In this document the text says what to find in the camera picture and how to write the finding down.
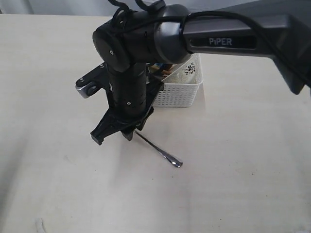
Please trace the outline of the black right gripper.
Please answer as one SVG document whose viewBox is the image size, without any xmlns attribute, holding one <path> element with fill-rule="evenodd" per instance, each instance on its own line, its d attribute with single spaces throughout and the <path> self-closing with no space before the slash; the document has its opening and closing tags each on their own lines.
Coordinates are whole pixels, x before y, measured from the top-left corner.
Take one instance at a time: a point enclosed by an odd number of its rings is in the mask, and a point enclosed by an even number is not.
<svg viewBox="0 0 311 233">
<path fill-rule="evenodd" d="M 117 132 L 121 132 L 124 138 L 131 141 L 135 130 L 142 131 L 147 119 L 154 112 L 153 103 L 159 92 L 163 90 L 163 82 L 153 81 L 147 83 L 146 87 L 146 107 L 142 115 L 128 118 L 111 108 L 106 111 L 99 124 L 90 133 L 91 138 L 98 145 L 101 145 L 106 137 Z"/>
</svg>

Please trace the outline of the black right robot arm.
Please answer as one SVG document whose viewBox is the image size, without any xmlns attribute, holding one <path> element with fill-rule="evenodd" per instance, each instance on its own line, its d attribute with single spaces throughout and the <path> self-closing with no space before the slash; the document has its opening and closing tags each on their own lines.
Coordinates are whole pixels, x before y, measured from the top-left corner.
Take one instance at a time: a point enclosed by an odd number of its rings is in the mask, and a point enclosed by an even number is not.
<svg viewBox="0 0 311 233">
<path fill-rule="evenodd" d="M 267 57 L 292 93 L 311 84 L 308 0 L 259 0 L 195 13 L 162 0 L 137 1 L 140 11 L 113 4 L 113 18 L 92 35 L 109 82 L 109 110 L 91 132 L 97 144 L 113 133 L 131 138 L 142 129 L 154 101 L 147 94 L 148 63 L 179 64 L 194 53 Z"/>
</svg>

